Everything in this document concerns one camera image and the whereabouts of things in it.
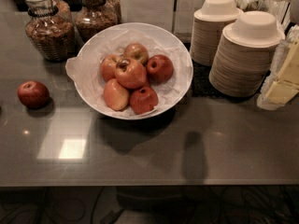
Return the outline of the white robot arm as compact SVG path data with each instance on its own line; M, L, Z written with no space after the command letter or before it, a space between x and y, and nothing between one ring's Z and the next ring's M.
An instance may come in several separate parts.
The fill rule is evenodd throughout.
M299 94L299 0L279 0L290 3L290 21L294 26L275 50L270 75L265 79L257 106L277 110Z

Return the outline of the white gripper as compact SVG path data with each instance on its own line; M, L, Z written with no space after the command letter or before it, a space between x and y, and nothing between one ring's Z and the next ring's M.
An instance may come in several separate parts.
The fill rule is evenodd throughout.
M277 46L265 79L257 106L277 110L287 104L299 92L299 26L293 26L286 38Z

